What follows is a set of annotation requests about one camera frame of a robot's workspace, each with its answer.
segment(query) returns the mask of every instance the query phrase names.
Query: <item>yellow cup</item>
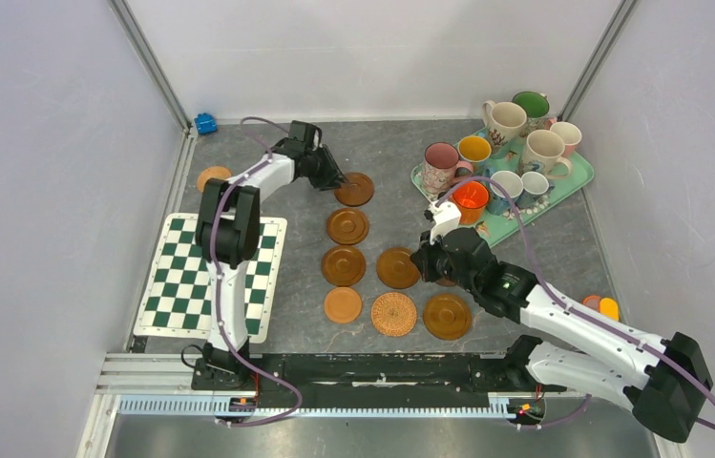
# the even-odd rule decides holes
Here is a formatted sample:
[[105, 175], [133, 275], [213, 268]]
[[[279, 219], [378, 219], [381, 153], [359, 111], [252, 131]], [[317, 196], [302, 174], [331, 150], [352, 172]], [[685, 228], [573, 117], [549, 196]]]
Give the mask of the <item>yellow cup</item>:
[[465, 136], [458, 142], [458, 153], [473, 165], [473, 174], [480, 175], [492, 153], [492, 145], [478, 135]]

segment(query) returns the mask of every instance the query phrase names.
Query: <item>green mug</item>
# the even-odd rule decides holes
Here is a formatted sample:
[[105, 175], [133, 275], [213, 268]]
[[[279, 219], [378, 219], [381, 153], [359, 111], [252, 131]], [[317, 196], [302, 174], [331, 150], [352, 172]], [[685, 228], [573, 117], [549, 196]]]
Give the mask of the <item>green mug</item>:
[[519, 105], [529, 116], [523, 130], [520, 131], [520, 138], [525, 138], [543, 124], [543, 119], [548, 114], [551, 106], [548, 104], [548, 97], [545, 94], [525, 91], [512, 97], [512, 102]]

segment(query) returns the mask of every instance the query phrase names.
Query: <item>orange coaster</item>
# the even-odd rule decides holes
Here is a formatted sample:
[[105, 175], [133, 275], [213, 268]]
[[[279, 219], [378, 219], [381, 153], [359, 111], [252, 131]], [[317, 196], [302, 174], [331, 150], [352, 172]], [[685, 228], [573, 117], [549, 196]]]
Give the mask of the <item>orange coaster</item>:
[[353, 322], [363, 310], [363, 300], [351, 288], [334, 288], [324, 299], [324, 312], [335, 323]]
[[346, 207], [359, 207], [374, 197], [374, 182], [366, 175], [349, 172], [348, 183], [334, 190], [334, 196]]
[[437, 294], [425, 305], [425, 327], [444, 341], [460, 338], [473, 325], [473, 312], [463, 299], [454, 294]]
[[371, 308], [371, 322], [378, 331], [390, 337], [401, 337], [416, 326], [416, 305], [402, 293], [385, 293]]
[[200, 176], [197, 177], [197, 189], [199, 189], [200, 192], [205, 191], [205, 183], [207, 183], [208, 180], [211, 178], [229, 179], [230, 177], [230, 170], [224, 167], [216, 165], [214, 167], [208, 167], [207, 169], [200, 172]]
[[368, 218], [360, 210], [341, 208], [326, 220], [326, 232], [335, 243], [353, 245], [368, 235]]
[[408, 248], [389, 248], [377, 260], [377, 277], [391, 288], [410, 288], [419, 281], [420, 276], [419, 269], [410, 261]]
[[326, 281], [335, 286], [352, 286], [366, 273], [366, 258], [353, 246], [338, 245], [321, 260]]

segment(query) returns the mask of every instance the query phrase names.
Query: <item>mug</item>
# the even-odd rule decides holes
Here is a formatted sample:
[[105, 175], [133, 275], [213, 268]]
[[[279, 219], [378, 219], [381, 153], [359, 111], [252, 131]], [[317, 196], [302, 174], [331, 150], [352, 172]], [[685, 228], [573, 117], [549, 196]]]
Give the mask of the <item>mug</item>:
[[458, 153], [462, 159], [473, 165], [475, 175], [481, 175], [486, 161], [492, 153], [492, 146], [486, 139], [478, 135], [465, 136], [458, 142]]
[[[523, 154], [520, 155], [517, 172], [520, 175], [526, 172], [540, 172], [548, 179], [567, 178], [574, 171], [574, 166], [570, 160], [562, 157], [564, 152], [565, 142], [559, 135], [551, 131], [534, 131], [526, 137], [526, 146], [523, 147]], [[565, 175], [551, 175], [557, 163], [568, 169]]]
[[[512, 200], [517, 203], [517, 199], [523, 194], [523, 180], [515, 173], [508, 170], [501, 170], [492, 174], [491, 178], [497, 182], [497, 184], [503, 186], [503, 189], [509, 193]], [[492, 184], [489, 185], [490, 190], [492, 190], [491, 198], [489, 203], [486, 205], [486, 211], [493, 215], [503, 215], [506, 210], [509, 210], [509, 201], [503, 197], [503, 193], [500, 192]]]
[[492, 158], [500, 159], [506, 155], [500, 150], [509, 140], [517, 138], [526, 125], [528, 116], [525, 110], [512, 102], [495, 103], [487, 100], [481, 106], [487, 139], [492, 145]]
[[489, 202], [489, 191], [477, 181], [458, 186], [450, 196], [450, 200], [461, 211], [461, 219], [458, 223], [475, 224], [483, 215], [484, 206]]
[[565, 142], [565, 152], [562, 153], [562, 157], [570, 156], [582, 141], [582, 131], [570, 122], [549, 119], [545, 121], [545, 128], [559, 135]]
[[526, 121], [526, 126], [520, 132], [520, 137], [525, 138], [530, 133], [537, 130], [542, 124], [542, 119], [548, 114], [551, 106], [548, 103], [548, 97], [545, 94], [525, 91], [515, 94], [512, 97], [512, 102], [516, 103], [525, 110], [529, 120]]
[[458, 150], [449, 143], [433, 143], [425, 150], [422, 166], [422, 188], [431, 196], [437, 196], [460, 180], [473, 174], [473, 165], [461, 160]]
[[539, 172], [526, 172], [521, 179], [523, 180], [523, 195], [517, 201], [517, 206], [520, 208], [534, 206], [539, 198], [551, 191], [551, 183], [548, 182], [548, 178]]

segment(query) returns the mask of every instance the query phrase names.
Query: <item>orange mug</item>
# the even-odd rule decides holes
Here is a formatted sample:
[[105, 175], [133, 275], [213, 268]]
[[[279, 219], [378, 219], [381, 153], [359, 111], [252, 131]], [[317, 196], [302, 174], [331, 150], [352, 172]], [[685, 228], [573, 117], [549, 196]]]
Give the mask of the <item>orange mug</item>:
[[477, 181], [460, 185], [452, 193], [450, 200], [461, 211], [459, 224], [475, 224], [483, 215], [484, 207], [489, 202], [489, 191]]

